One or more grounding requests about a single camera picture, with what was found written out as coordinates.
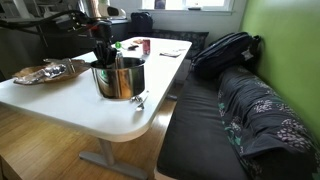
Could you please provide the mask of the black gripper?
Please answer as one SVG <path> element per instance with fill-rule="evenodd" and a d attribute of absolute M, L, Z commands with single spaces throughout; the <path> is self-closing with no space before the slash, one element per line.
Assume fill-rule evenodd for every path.
<path fill-rule="evenodd" d="M 73 16 L 71 18 L 70 26 L 74 29 L 87 29 L 90 32 L 91 37 L 102 41 L 99 42 L 94 49 L 97 60 L 101 65 L 111 65 L 115 62 L 117 54 L 116 48 L 107 48 L 105 57 L 105 45 L 110 47 L 112 39 L 112 23 L 109 20 Z"/>

